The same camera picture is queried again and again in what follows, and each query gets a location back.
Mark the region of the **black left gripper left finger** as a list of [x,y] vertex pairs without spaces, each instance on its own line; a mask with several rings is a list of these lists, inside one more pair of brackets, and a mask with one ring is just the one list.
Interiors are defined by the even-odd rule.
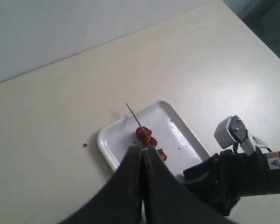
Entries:
[[104,187],[62,224],[140,224],[140,147],[128,148],[120,166]]

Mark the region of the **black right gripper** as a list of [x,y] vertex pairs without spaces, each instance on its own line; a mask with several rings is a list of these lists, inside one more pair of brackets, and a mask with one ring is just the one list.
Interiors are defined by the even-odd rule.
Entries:
[[242,197],[268,195],[267,155],[251,156],[231,149],[183,171],[184,186],[215,210],[231,210]]

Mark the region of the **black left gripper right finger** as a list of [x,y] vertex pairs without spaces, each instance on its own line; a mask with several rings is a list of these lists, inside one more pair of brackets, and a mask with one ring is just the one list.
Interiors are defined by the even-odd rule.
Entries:
[[141,196],[147,224],[225,224],[170,173],[153,147],[141,150]]

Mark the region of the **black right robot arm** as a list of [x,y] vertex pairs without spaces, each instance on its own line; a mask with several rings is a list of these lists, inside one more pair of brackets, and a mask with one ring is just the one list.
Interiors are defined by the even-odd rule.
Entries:
[[231,149],[183,171],[183,185],[223,216],[242,197],[280,194],[280,151],[253,154]]

